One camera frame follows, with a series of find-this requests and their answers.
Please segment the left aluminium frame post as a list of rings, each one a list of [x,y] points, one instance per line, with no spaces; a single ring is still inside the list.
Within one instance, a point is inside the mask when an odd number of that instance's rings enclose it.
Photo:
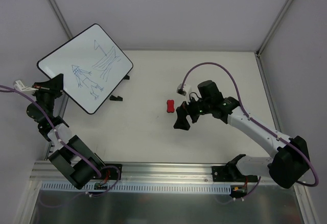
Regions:
[[[66,35],[68,40],[71,40],[74,35],[71,32],[70,27],[68,26],[66,19],[64,15],[62,14],[62,11],[60,10],[60,7],[56,0],[47,0],[47,2],[50,5],[50,8],[52,9],[57,21],[59,22],[64,34]]]

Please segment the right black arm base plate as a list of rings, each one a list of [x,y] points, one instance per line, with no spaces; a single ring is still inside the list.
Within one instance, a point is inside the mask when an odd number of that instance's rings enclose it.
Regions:
[[[245,176],[235,166],[229,165],[214,165],[211,167],[212,178],[214,182],[243,182],[246,180],[250,183],[256,183],[258,176],[248,175]]]

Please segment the white board with black frame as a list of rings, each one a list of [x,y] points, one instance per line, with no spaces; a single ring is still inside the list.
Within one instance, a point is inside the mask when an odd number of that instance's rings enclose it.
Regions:
[[[63,75],[63,91],[87,114],[95,114],[126,75],[132,61],[94,23],[37,62],[52,79]]]

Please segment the red whiteboard eraser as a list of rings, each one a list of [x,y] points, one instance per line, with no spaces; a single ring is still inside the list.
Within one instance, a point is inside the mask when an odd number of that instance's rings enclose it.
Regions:
[[[175,112],[175,102],[173,99],[167,100],[167,113],[174,113]]]

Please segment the aluminium frame post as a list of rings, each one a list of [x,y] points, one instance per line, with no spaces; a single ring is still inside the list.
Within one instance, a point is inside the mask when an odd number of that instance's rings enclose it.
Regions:
[[[66,19],[64,15],[62,14],[62,11],[60,10],[60,7],[56,0],[47,0],[47,2],[50,5],[50,8],[52,9],[57,21],[59,22],[64,34],[66,35],[68,40],[71,40],[74,35],[71,32],[70,27],[68,26]]]
[[[281,24],[283,18],[287,14],[288,10],[291,8],[293,2],[294,2],[294,0],[286,0],[284,2],[282,8],[280,9],[279,13],[277,14],[277,17],[273,21],[273,24],[271,25],[268,33],[266,34],[266,36],[263,39],[261,45],[259,46],[259,48],[255,52],[255,54],[256,54],[257,57],[260,57],[262,55],[262,53],[265,50],[266,46],[268,45],[268,43],[270,42],[271,38],[273,37],[273,35],[277,31],[277,28]]]

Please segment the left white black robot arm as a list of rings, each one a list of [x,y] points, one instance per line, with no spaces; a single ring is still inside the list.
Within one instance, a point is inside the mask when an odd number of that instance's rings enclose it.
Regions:
[[[54,116],[55,100],[63,93],[64,75],[36,82],[32,88],[36,100],[28,105],[27,116],[38,124],[39,133],[56,147],[48,156],[50,162],[77,189],[93,178],[105,176],[104,162],[77,135],[72,135],[61,116]]]

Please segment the aluminium mounting rail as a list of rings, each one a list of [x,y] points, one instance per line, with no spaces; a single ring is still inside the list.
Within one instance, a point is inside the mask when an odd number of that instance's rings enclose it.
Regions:
[[[224,164],[121,162],[122,182],[200,184],[213,182],[213,168]],[[30,180],[64,181],[66,178],[50,161],[37,161]]]

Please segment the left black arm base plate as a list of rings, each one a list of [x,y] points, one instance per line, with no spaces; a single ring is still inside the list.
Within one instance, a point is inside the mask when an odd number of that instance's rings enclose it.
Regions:
[[[101,180],[120,180],[122,175],[123,165],[119,163],[105,163],[105,166],[100,170]]]

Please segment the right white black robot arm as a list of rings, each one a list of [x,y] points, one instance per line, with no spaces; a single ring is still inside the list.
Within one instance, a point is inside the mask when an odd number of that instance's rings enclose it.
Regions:
[[[233,97],[223,97],[215,82],[208,80],[198,85],[200,96],[193,98],[191,88],[180,84],[177,93],[185,101],[176,109],[175,129],[188,131],[201,115],[210,114],[230,125],[256,142],[268,157],[237,155],[218,172],[226,181],[240,181],[246,176],[270,177],[283,188],[290,188],[310,169],[306,141],[273,132],[243,112],[240,102]]]

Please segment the right aluminium frame post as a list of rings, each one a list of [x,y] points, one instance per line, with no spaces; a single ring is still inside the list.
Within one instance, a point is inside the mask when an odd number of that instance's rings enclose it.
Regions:
[[[261,45],[259,46],[259,48],[255,52],[255,54],[256,54],[257,57],[260,57],[262,55],[262,53],[265,50],[266,46],[268,45],[268,43],[270,42],[271,38],[273,37],[273,35],[277,31],[277,28],[281,24],[283,18],[287,14],[288,10],[291,8],[293,2],[294,2],[294,0],[286,0],[284,2],[282,8],[280,9],[279,13],[277,14],[277,17],[273,21],[273,24],[271,25],[268,33],[266,34],[266,36],[263,39]]]

